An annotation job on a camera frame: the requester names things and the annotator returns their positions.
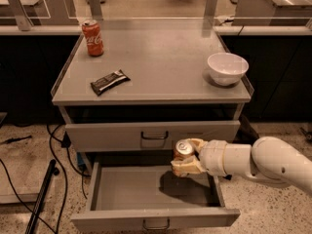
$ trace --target black drawer handle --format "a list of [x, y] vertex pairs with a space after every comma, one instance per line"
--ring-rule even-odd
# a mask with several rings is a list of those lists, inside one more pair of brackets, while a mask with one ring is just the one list
[[170, 220], [167, 219], [167, 225], [166, 226], [161, 226], [161, 227], [147, 227], [146, 226], [146, 221], [143, 221], [143, 229], [144, 230], [168, 230], [170, 227]]
[[148, 140], [159, 140], [159, 139], [166, 139], [169, 136], [168, 131], [165, 132], [164, 136], [145, 136], [144, 132], [140, 132], [140, 136], [143, 139], [148, 139]]

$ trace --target drawer front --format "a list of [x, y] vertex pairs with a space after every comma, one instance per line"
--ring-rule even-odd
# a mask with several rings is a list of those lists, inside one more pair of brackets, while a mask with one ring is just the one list
[[95, 162], [82, 232], [230, 226], [239, 210], [226, 209], [217, 177], [178, 178], [170, 166], [104, 168]]
[[176, 141], [197, 137], [232, 141], [239, 121], [68, 124], [80, 152], [172, 149]]

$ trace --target closed drawer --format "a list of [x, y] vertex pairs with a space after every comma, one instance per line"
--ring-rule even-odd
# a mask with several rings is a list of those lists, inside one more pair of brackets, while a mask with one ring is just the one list
[[230, 226], [239, 215], [225, 208], [217, 177], [95, 162], [86, 210], [71, 220], [80, 231], [166, 230]]
[[232, 141], [239, 121], [67, 124], [79, 152], [172, 149], [183, 138]]

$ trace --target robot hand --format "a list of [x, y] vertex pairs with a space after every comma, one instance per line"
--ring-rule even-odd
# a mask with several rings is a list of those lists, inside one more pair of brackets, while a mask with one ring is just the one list
[[239, 175], [273, 187], [293, 185], [312, 195], [312, 162], [275, 137], [262, 137], [253, 146], [223, 140], [184, 139], [175, 146], [172, 166], [177, 176]]

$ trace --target floor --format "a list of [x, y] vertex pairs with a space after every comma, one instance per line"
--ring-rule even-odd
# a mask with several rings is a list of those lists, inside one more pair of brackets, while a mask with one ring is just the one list
[[[77, 5], [79, 19], [90, 14], [84, 0], [74, 0]], [[201, 17], [204, 14], [206, 0], [107, 0], [102, 4], [104, 17]], [[232, 15], [235, 6], [228, 0], [218, 0], [216, 13]], [[307, 142], [300, 127], [311, 129], [308, 123], [252, 123], [253, 128], [261, 137], [278, 137], [298, 149], [312, 159], [311, 143]], [[49, 126], [50, 131], [57, 126]], [[55, 132], [56, 138], [62, 138], [64, 126]], [[12, 184], [18, 194], [37, 193], [40, 190], [49, 162], [54, 159], [50, 150], [51, 138], [45, 125], [15, 126], [4, 125], [0, 129], [0, 142], [11, 137], [27, 137], [25, 140], [0, 145], [0, 159], [6, 165]], [[58, 233], [80, 233], [70, 218], [73, 214], [82, 213], [86, 199], [82, 187], [88, 196], [90, 180], [82, 179], [70, 166], [65, 148], [52, 139], [52, 148], [61, 161], [68, 177], [67, 199], [59, 223]], [[69, 148], [69, 157], [76, 164], [73, 147]], [[65, 182], [64, 172], [60, 164], [59, 175], [53, 175], [50, 189], [47, 193], [41, 218], [56, 230], [61, 208]], [[5, 170], [0, 165], [0, 195], [13, 195]], [[231, 180], [220, 179], [220, 186], [228, 209], [239, 209], [241, 215], [231, 227], [199, 228], [168, 230], [172, 234], [202, 234], [202, 233], [312, 233], [312, 200], [311, 197], [290, 186], [276, 189], [246, 181], [238, 176]], [[26, 230], [30, 212], [20, 204], [0, 205], [0, 233], [23, 233]], [[36, 233], [52, 233], [40, 220]], [[102, 232], [106, 234], [138, 234], [141, 231]]]

